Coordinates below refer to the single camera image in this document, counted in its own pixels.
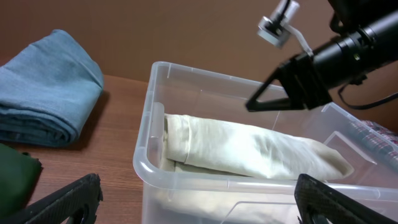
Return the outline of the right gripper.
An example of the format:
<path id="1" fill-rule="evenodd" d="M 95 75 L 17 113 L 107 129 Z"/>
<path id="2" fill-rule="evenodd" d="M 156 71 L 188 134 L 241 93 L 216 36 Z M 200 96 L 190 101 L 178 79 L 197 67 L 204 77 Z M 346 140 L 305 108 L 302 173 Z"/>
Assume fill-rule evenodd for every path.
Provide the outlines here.
<path id="1" fill-rule="evenodd" d="M 278 67 L 279 73 L 273 73 L 248 99 L 246 109 L 249 112 L 312 110 L 332 102 L 332 98 L 313 66 L 313 57 L 307 53 L 293 56 Z M 258 101 L 267 87 L 278 80 L 288 98 L 270 101 Z"/>

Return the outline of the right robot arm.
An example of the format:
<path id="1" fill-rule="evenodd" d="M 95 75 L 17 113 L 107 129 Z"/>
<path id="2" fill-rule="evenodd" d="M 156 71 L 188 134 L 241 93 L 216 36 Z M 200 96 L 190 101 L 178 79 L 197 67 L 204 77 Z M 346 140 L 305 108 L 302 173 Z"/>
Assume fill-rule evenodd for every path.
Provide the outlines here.
<path id="1" fill-rule="evenodd" d="M 331 103 L 337 87 L 360 85 L 366 75 L 397 61 L 397 1 L 329 0 L 334 10 L 329 23 L 336 37 L 313 50 L 290 25 L 297 1 L 281 1 L 270 17 L 263 17 L 258 35 L 278 48 L 295 36 L 303 52 L 281 63 L 250 97 L 255 111 L 312 110 Z"/>

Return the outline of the plaid cloth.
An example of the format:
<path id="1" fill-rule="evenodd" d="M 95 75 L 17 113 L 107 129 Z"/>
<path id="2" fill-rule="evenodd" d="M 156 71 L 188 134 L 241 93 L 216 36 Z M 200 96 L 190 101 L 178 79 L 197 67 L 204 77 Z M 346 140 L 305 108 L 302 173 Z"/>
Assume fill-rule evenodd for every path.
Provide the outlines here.
<path id="1" fill-rule="evenodd" d="M 348 132 L 383 164 L 397 171 L 397 133 L 374 121 L 353 121 Z"/>

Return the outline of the cream cloth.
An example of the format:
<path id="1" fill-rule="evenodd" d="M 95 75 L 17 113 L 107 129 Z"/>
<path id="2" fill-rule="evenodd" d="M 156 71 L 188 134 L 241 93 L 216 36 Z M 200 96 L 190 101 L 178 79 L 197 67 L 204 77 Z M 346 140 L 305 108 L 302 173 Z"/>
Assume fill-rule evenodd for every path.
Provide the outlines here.
<path id="1" fill-rule="evenodd" d="M 270 129 L 189 115 L 164 117 L 161 167 L 174 172 L 296 180 L 344 179 L 353 166 L 316 140 Z"/>

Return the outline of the clear plastic storage container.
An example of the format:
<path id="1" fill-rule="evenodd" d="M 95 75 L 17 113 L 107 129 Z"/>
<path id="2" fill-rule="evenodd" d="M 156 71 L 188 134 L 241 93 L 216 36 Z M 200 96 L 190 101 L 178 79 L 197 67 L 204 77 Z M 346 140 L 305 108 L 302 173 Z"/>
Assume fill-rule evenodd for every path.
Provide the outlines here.
<path id="1" fill-rule="evenodd" d="M 360 121 L 334 103 L 310 111 L 250 113 L 259 82 L 169 62 L 152 65 L 133 165 L 143 180 L 144 223 L 297 223 L 295 181 L 174 172 L 161 167 L 164 116 L 186 114 L 272 129 L 336 149 L 353 167 L 330 187 L 393 220 L 397 171 L 348 132 Z"/>

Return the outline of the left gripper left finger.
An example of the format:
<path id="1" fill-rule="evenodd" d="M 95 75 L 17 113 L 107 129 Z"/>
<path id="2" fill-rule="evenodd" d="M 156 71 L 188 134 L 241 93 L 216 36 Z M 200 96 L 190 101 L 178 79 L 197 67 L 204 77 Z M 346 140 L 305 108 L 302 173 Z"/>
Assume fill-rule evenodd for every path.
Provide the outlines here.
<path id="1" fill-rule="evenodd" d="M 1 219 L 8 224 L 94 224 L 103 201 L 98 174 L 88 174 Z"/>

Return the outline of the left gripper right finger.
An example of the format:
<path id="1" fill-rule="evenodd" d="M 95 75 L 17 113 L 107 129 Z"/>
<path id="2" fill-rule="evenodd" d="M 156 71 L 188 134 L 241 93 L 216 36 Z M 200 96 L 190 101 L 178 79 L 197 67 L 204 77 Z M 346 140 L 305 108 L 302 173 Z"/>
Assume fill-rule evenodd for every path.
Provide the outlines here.
<path id="1" fill-rule="evenodd" d="M 300 224 L 397 224 L 307 174 L 299 175 L 294 197 Z"/>

